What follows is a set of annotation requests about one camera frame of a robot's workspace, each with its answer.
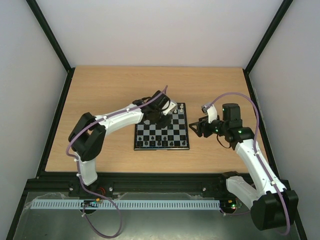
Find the black grey chess board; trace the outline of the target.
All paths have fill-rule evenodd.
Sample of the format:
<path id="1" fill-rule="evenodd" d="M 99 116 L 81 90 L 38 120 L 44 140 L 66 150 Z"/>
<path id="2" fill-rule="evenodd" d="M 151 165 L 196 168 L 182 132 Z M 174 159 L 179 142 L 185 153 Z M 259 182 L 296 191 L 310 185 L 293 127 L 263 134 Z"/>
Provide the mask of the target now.
<path id="1" fill-rule="evenodd" d="M 170 115 L 172 116 L 171 123 L 165 128 L 150 124 L 148 120 L 136 124 L 133 149 L 135 151 L 189 150 L 190 141 L 186 104 L 179 102 L 177 109 L 171 112 Z M 149 140 L 145 141 L 144 136 L 149 136 Z M 157 136 L 161 136 L 161 140 L 156 140 Z"/>

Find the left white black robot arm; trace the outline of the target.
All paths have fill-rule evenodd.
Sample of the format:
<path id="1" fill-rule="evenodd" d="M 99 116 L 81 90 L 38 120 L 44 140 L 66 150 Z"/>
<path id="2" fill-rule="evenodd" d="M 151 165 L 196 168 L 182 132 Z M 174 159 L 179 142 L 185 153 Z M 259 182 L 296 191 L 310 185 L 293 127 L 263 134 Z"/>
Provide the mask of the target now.
<path id="1" fill-rule="evenodd" d="M 119 110 L 92 115 L 84 113 L 68 137 L 66 155 L 73 157 L 80 182 L 89 186 L 98 179 L 96 158 L 100 154 L 105 138 L 111 133 L 129 125 L 144 121 L 162 128 L 171 123 L 170 113 L 177 109 L 177 103 L 166 95 L 166 89 L 156 91 L 151 97 L 134 100 Z"/>

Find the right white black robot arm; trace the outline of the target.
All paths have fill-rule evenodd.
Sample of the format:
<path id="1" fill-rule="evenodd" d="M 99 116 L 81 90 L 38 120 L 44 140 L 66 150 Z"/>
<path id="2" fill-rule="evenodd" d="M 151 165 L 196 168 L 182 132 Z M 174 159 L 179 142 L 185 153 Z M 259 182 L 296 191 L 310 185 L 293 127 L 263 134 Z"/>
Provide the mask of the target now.
<path id="1" fill-rule="evenodd" d="M 287 189 L 269 166 L 252 129 L 243 126 L 240 106 L 223 104 L 222 117 L 214 105 L 205 104 L 201 109 L 205 116 L 189 127 L 198 137 L 213 134 L 224 137 L 244 162 L 253 181 L 250 185 L 237 172 L 225 172 L 218 191 L 224 196 L 235 195 L 249 209 L 257 229 L 290 228 L 297 213 L 298 195 Z"/>

